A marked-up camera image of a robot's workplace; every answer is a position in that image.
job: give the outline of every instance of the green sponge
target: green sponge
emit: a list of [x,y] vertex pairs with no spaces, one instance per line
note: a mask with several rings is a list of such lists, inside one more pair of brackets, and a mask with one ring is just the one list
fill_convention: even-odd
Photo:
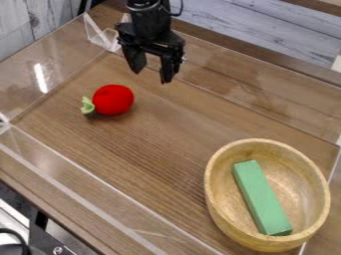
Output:
[[236,163],[232,175],[258,231],[264,235],[291,233],[291,224],[255,160]]

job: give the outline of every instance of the red strawberry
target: red strawberry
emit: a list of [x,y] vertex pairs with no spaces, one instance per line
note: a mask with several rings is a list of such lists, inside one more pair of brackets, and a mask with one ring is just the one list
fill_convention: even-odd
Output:
[[133,93],[125,86],[104,85],[96,90],[92,100],[82,97],[81,113],[87,115],[96,111],[105,116],[119,115],[131,108],[133,99]]

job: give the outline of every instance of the round wooden bowl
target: round wooden bowl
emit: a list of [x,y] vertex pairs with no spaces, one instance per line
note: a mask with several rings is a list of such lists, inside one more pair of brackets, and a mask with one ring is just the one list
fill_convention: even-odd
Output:
[[[255,227],[236,183],[232,166],[255,159],[292,225],[288,236],[262,235]],[[330,193],[314,162],[292,147],[268,139],[230,143],[211,157],[204,172],[210,216],[223,233],[240,245],[263,252],[299,246],[325,222]]]

